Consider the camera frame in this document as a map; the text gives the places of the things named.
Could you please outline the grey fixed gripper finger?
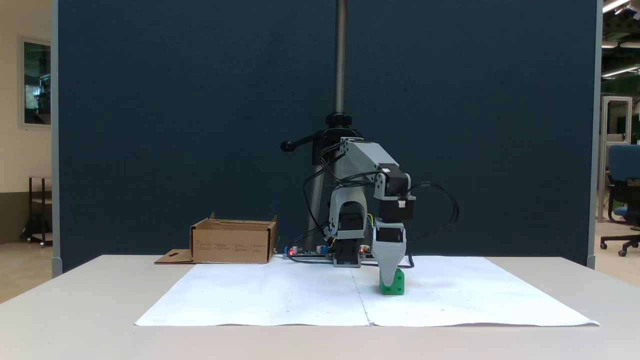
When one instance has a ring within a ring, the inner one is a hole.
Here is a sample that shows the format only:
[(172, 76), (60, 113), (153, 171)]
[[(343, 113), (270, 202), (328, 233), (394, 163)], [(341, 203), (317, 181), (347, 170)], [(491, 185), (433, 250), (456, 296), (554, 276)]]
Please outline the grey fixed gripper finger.
[(406, 253), (406, 243), (373, 243), (372, 254), (377, 261), (382, 284), (393, 284), (396, 269)]

